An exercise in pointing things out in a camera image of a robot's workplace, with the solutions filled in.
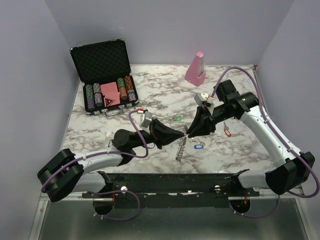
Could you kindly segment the steel disc with keyrings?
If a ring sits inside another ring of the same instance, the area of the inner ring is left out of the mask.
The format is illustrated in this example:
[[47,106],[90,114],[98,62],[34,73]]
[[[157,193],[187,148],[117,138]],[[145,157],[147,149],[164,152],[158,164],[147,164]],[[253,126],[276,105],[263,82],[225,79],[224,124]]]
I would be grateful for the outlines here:
[[182,131],[184,136],[178,140],[178,149],[177,149],[176,157],[175,157],[175,160],[178,162],[180,162],[183,157],[185,145],[187,142],[187,131],[188,131],[188,127],[185,125],[183,127],[183,131]]

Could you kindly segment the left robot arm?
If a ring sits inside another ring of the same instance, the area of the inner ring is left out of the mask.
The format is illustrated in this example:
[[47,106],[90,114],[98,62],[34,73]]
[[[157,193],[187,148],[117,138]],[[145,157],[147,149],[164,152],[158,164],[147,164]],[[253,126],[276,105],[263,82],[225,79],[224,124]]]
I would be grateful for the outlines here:
[[69,148],[59,151],[37,173],[42,184],[41,192],[46,193],[51,202],[58,202],[72,192],[80,191],[76,186],[81,177],[108,167],[118,167],[129,163],[138,156],[134,148],[153,143],[158,149],[184,137],[182,131],[174,130],[158,119],[150,123],[150,130],[136,132],[119,129],[106,149],[83,155],[76,155]]

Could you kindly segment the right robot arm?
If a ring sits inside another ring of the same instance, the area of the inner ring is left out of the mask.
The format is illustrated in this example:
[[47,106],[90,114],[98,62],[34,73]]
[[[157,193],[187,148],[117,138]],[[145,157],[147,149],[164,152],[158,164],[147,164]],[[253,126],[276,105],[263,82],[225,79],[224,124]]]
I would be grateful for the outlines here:
[[282,195],[308,179],[315,157],[302,152],[283,135],[259,106],[254,93],[240,94],[231,80],[225,80],[217,86],[217,97],[222,105],[214,106],[214,99],[207,93],[195,95],[198,107],[188,137],[207,136],[215,132],[218,123],[235,118],[254,133],[275,166],[266,171],[247,169],[236,173],[230,183],[234,195],[241,196],[250,188],[270,189]]

